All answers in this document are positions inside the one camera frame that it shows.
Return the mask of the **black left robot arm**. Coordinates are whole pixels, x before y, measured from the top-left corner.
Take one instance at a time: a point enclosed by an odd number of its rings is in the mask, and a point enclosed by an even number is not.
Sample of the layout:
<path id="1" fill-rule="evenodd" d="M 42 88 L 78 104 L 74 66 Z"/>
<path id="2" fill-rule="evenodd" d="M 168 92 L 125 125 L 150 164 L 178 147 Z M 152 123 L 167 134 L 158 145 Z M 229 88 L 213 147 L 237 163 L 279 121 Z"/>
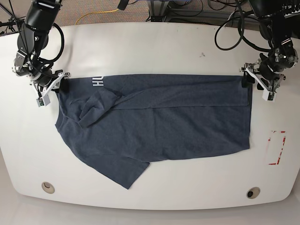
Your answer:
<path id="1" fill-rule="evenodd" d="M 250 0 L 249 4 L 252 11 L 243 15 L 255 15 L 260 34 L 268 41 L 269 49 L 260 48 L 245 37 L 242 38 L 246 44 L 260 52 L 258 69 L 250 64 L 247 73 L 261 82 L 258 88 L 275 92 L 284 78 L 281 72 L 298 62 L 298 54 L 291 40 L 292 26 L 285 16 L 298 10 L 300 4 L 296 0 Z"/>

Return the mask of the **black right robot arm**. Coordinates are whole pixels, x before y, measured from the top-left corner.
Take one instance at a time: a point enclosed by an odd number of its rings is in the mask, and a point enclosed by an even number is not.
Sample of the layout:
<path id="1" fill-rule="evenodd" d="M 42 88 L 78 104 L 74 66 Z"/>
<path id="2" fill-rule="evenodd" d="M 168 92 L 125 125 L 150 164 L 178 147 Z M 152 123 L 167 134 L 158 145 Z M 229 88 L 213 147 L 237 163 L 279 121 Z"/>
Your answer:
<path id="1" fill-rule="evenodd" d="M 49 88 L 62 72 L 62 70 L 55 73 L 51 71 L 54 63 L 61 57 L 65 44 L 63 31 L 55 23 L 61 6 L 61 0 L 33 0 L 25 20 L 18 30 L 18 51 L 13 70 L 17 76 L 28 76 L 37 87 L 38 92 Z M 60 50 L 55 58 L 44 59 L 40 57 L 40 54 L 48 44 L 48 35 L 52 28 L 56 28 L 60 34 Z"/>

